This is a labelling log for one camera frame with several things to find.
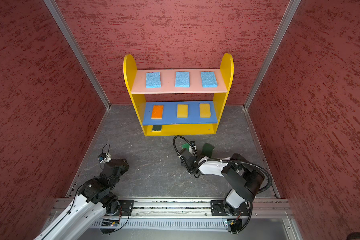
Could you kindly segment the dark green curved sponge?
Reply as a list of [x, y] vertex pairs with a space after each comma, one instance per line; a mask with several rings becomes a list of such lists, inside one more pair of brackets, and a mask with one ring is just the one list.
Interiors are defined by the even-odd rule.
[[214, 149], [215, 149], [215, 147], [214, 147], [213, 145], [211, 145], [211, 144], [209, 144], [209, 143], [205, 143], [205, 144], [203, 145], [201, 155], [203, 155], [203, 156], [205, 156], [205, 157], [208, 157], [208, 158], [211, 158]]
[[152, 132], [161, 132], [162, 131], [162, 125], [153, 125]]

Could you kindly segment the orange sponge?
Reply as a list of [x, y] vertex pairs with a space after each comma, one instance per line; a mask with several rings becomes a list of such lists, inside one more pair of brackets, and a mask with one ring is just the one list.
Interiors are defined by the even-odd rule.
[[164, 106], [163, 105], [154, 105], [152, 110], [151, 119], [152, 120], [161, 120], [163, 118]]

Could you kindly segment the blue sponge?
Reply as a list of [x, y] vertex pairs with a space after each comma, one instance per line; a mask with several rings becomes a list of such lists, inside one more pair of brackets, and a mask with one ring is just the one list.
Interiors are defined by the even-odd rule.
[[201, 80], [203, 88], [217, 88], [218, 82], [215, 72], [201, 72]]
[[190, 73], [189, 72], [176, 72], [175, 87], [176, 88], [189, 88], [190, 87]]
[[146, 73], [146, 88], [154, 89], [160, 87], [161, 87], [161, 73], [160, 72]]

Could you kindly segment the green yellow scrub sponge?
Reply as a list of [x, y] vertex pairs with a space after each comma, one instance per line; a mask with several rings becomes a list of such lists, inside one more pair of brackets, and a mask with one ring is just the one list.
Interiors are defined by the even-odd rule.
[[189, 144], [183, 144], [183, 145], [182, 145], [182, 148], [189, 150], [189, 149], [190, 149], [190, 145], [189, 145]]

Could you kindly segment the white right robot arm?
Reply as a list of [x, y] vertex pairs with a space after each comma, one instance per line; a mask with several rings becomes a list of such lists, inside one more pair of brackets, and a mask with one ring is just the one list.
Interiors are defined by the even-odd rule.
[[269, 189], [272, 185], [270, 173], [263, 167], [253, 164], [240, 154], [229, 158], [216, 159], [208, 156], [197, 156], [188, 149], [177, 151], [181, 165], [190, 175], [198, 178], [202, 175], [214, 175], [224, 178], [231, 190], [221, 203], [218, 211], [228, 216], [237, 216], [242, 204], [252, 203], [257, 194]]

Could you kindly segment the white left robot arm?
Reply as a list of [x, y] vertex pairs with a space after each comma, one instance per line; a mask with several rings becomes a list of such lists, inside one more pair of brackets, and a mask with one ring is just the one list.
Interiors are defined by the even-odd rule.
[[104, 215], [120, 212], [118, 197], [111, 192], [117, 181], [94, 178], [78, 189], [66, 209], [35, 239], [77, 240]]

